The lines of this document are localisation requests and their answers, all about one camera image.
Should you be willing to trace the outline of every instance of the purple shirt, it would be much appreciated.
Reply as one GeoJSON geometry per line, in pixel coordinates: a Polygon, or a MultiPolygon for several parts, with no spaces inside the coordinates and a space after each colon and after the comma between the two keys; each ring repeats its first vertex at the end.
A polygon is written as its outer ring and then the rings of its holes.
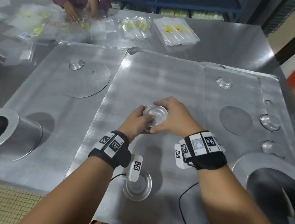
{"type": "MultiPolygon", "coordinates": [[[[84,8],[88,0],[53,0],[56,4],[58,4],[60,7],[63,7],[63,4],[66,1],[70,1],[74,6],[80,8],[84,8]]],[[[108,10],[109,8],[112,8],[111,0],[97,0],[99,2],[99,9],[108,10]]]]}

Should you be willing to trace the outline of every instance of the right hand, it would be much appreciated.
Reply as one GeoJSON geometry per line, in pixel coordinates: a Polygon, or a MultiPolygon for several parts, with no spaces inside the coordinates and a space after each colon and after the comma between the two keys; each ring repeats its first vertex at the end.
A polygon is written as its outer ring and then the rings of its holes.
{"type": "Polygon", "coordinates": [[[157,106],[163,106],[168,109],[167,119],[151,128],[152,134],[161,131],[168,131],[173,135],[183,138],[196,132],[203,131],[201,125],[190,115],[185,105],[173,97],[168,97],[154,102],[157,106]]]}
{"type": "Polygon", "coordinates": [[[65,10],[65,13],[69,17],[69,20],[71,22],[79,22],[80,21],[80,15],[76,7],[70,2],[65,1],[63,4],[63,8],[65,10]]]}

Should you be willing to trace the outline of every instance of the wrist strap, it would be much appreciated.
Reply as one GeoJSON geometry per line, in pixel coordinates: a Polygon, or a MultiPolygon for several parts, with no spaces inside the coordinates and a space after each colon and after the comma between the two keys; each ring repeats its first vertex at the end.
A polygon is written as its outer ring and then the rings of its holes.
{"type": "Polygon", "coordinates": [[[224,148],[216,136],[209,131],[202,131],[179,141],[186,163],[192,162],[197,170],[215,170],[227,164],[222,151],[224,148]]]}
{"type": "Polygon", "coordinates": [[[128,150],[129,139],[119,131],[108,132],[94,146],[89,156],[97,156],[107,162],[113,169],[121,165],[127,167],[131,161],[128,150]]]}

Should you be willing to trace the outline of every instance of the left hand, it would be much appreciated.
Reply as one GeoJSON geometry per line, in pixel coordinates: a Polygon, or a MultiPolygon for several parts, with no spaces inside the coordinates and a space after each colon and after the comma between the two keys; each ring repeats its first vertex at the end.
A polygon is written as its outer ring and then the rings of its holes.
{"type": "Polygon", "coordinates": [[[135,139],[136,136],[142,133],[146,124],[153,120],[152,115],[142,116],[142,113],[146,107],[140,106],[136,108],[131,114],[127,117],[125,122],[118,128],[118,131],[124,133],[130,143],[135,139]]]}
{"type": "Polygon", "coordinates": [[[91,10],[92,18],[97,18],[97,11],[98,11],[98,0],[89,0],[86,9],[91,10]]]}

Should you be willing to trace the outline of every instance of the blue metal rack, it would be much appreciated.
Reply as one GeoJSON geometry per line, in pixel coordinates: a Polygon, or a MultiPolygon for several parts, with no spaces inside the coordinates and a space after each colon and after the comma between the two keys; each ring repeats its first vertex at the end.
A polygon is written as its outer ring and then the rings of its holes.
{"type": "Polygon", "coordinates": [[[159,7],[191,9],[206,12],[233,13],[235,15],[234,22],[238,22],[241,13],[245,9],[248,0],[244,0],[242,4],[238,0],[122,0],[124,2],[132,2],[145,4],[155,7],[158,12],[159,7]]]}

